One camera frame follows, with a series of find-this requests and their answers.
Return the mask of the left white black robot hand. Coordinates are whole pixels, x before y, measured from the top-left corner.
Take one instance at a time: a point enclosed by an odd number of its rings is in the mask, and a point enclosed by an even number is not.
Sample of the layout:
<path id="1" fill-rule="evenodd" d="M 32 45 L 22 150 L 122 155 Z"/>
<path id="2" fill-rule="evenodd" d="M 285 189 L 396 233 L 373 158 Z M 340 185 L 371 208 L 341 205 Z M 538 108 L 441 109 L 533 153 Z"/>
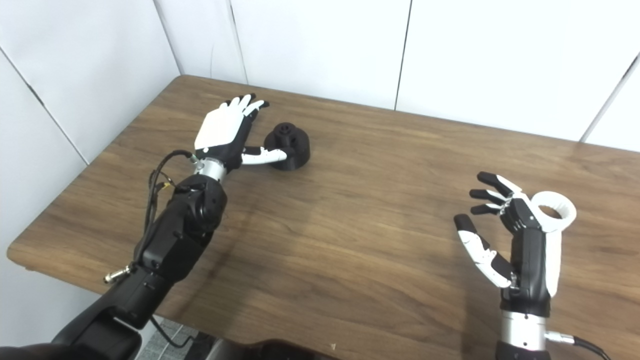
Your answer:
<path id="1" fill-rule="evenodd" d="M 290 148 L 246 145 L 258 113 L 269 105 L 250 93 L 227 100 L 208 112 L 194 141 L 195 157 L 199 161 L 217 161 L 227 173 L 242 164 L 270 164 L 292 157 Z"/>

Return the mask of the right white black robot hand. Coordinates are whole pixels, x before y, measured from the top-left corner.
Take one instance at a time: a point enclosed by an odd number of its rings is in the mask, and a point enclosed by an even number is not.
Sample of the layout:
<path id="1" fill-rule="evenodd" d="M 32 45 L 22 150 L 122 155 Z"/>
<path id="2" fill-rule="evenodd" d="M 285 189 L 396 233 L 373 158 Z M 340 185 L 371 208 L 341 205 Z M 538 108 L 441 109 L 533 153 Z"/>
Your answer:
<path id="1" fill-rule="evenodd" d="M 549 284 L 547 242 L 562 226 L 546 215 L 532 197 L 506 178 L 480 171 L 477 179 L 492 187 L 472 189 L 471 198 L 485 203 L 471 208 L 473 215 L 496 215 L 512 235 L 510 258 L 491 248 L 468 214 L 457 214 L 458 237 L 475 266 L 501 290 L 500 307 L 506 312 L 547 318 L 557 287 Z"/>

